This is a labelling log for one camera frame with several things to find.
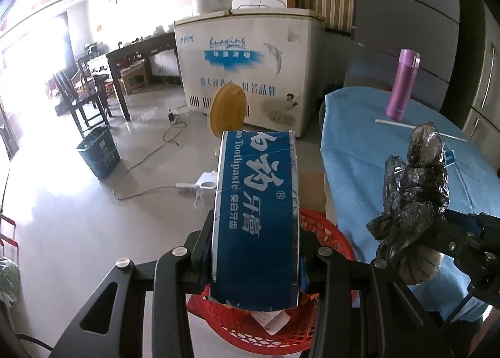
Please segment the white rice cooker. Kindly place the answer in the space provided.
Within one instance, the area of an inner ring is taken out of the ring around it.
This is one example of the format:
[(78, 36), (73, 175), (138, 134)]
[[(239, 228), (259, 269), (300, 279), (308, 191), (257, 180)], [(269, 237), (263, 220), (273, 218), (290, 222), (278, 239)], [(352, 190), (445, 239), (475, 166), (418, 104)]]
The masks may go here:
[(230, 10), (233, 0), (196, 0), (197, 13), (215, 13)]

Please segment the small blue torn box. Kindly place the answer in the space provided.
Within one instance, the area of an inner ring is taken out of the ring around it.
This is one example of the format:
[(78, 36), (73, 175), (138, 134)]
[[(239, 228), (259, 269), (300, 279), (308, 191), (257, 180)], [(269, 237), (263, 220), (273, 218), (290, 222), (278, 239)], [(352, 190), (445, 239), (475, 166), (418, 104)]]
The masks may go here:
[(448, 168), (456, 163), (455, 154), (453, 150), (445, 151), (445, 166)]

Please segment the black plastic bag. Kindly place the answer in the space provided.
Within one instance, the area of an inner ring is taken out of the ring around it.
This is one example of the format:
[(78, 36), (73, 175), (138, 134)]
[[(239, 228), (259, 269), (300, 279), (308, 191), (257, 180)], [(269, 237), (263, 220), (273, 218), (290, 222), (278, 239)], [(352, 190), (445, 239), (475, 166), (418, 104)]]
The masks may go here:
[(379, 242), (376, 256), (386, 260), (407, 285), (429, 281), (443, 254), (419, 240), (449, 205), (444, 142), (434, 124), (413, 129), (406, 160), (387, 157), (382, 195), (383, 212), (366, 225)]

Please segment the dark blue waste bin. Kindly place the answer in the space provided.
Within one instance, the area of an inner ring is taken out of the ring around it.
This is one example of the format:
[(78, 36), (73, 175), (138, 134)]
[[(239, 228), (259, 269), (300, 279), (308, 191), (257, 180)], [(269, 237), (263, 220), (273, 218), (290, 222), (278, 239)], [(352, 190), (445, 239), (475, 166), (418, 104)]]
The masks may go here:
[(76, 147), (98, 179), (106, 179), (120, 162), (120, 155), (109, 126), (95, 127)]

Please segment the purple thermos bottle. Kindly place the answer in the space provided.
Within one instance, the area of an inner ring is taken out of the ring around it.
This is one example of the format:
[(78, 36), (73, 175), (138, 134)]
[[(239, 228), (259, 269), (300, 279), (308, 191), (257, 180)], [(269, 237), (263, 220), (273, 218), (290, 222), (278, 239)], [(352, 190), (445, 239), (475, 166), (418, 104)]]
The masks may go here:
[(398, 59), (397, 72), (385, 111), (387, 117), (393, 121), (400, 122), (403, 120), (406, 107), (413, 91), (416, 75), (419, 70), (419, 63), (419, 52), (409, 49), (401, 50)]

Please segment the blue toothpaste box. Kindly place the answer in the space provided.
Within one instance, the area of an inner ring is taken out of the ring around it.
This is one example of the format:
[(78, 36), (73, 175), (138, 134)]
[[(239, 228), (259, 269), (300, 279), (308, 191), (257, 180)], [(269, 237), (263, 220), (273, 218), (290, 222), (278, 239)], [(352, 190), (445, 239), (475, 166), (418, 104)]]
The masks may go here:
[(240, 310), (298, 306), (295, 133), (225, 131), (213, 213), (210, 296)]

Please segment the dark wooden chair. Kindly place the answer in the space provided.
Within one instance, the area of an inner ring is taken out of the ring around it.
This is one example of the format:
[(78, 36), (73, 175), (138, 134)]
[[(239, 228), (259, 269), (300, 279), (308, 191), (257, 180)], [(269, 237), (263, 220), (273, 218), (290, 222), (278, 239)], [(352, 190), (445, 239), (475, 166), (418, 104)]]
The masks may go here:
[[(52, 78), (82, 138), (85, 137), (85, 133), (89, 133), (101, 124), (109, 125), (100, 94), (96, 88), (79, 95), (63, 71), (55, 73)], [(87, 104), (93, 104), (98, 110), (98, 114), (88, 118), (84, 109)]]

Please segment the silver refrigerator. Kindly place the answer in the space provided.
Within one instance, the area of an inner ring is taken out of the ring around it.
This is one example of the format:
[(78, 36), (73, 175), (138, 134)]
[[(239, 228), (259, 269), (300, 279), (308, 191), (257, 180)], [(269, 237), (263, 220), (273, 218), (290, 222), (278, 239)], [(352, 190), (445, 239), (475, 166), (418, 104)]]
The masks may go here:
[(499, 24), (483, 0), (466, 0), (469, 113), (463, 132), (499, 171)]

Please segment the red mesh trash basket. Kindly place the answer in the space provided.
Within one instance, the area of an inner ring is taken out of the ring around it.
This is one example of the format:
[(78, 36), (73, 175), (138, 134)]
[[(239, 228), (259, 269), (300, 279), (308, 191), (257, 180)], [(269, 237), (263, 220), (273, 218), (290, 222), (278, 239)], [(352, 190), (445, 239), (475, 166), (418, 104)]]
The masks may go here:
[[(301, 226), (314, 233), (321, 245), (331, 247), (349, 261), (356, 259), (347, 238), (324, 211), (301, 209)], [(210, 301), (208, 296), (209, 288), (191, 296), (187, 310), (237, 348), (260, 355), (289, 355), (308, 350), (312, 344), (318, 294), (301, 293), (298, 307), (272, 312), (238, 310)]]

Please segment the white printed medicine box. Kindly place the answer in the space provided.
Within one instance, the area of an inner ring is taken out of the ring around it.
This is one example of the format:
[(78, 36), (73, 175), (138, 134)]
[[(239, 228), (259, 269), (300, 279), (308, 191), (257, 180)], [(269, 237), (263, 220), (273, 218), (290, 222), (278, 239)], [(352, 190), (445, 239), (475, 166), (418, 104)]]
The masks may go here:
[(285, 310), (276, 311), (253, 311), (251, 317), (269, 333), (275, 335), (281, 328), (285, 327), (290, 321), (290, 316)]

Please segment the cardboard sheet on floor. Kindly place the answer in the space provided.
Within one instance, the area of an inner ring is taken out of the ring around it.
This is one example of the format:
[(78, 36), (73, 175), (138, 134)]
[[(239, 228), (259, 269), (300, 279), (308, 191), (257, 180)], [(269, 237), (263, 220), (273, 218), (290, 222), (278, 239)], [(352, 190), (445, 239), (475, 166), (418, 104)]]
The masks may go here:
[(310, 211), (326, 215), (325, 174), (299, 173), (299, 205)]

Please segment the grey cabinet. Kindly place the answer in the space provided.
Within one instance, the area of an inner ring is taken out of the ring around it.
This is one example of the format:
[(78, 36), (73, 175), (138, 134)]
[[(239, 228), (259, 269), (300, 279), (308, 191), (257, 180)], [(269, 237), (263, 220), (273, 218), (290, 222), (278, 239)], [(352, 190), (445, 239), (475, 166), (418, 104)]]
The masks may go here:
[(412, 98), (440, 110), (458, 46), (459, 0), (354, 0), (346, 86), (390, 90), (401, 50), (420, 54)]

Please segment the white chest freezer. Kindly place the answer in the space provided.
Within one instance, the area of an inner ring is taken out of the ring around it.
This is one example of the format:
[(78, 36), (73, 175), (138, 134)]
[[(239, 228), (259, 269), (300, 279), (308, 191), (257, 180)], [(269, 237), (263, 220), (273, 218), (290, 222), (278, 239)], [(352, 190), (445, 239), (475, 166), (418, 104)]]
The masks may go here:
[(307, 128), (318, 95), (325, 21), (298, 8), (208, 13), (174, 24), (187, 107), (208, 113), (217, 90), (240, 86), (245, 122), (263, 129)]

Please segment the yellow desk fan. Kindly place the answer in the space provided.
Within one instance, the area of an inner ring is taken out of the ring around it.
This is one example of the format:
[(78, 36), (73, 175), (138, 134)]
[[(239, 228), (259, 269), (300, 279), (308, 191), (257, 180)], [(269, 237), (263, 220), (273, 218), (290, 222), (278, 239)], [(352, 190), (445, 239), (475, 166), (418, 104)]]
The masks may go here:
[(247, 108), (242, 87), (235, 83), (221, 86), (213, 98), (208, 115), (208, 126), (212, 134), (221, 139), (225, 131), (242, 130)]

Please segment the dark wooden table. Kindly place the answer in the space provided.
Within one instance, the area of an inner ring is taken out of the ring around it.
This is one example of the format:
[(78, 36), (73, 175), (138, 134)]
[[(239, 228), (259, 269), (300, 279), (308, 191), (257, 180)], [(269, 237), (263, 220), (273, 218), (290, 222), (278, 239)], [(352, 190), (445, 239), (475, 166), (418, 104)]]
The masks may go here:
[(115, 95), (119, 101), (119, 107), (125, 121), (131, 121), (131, 115), (125, 100), (124, 90), (122, 89), (120, 79), (119, 63), (125, 59), (144, 59), (146, 61), (147, 75), (151, 74), (151, 65), (147, 60), (160, 52), (173, 51), (177, 55), (175, 42), (175, 33), (167, 32), (148, 39), (139, 40), (128, 46), (123, 46), (106, 54), (108, 69), (111, 73)]

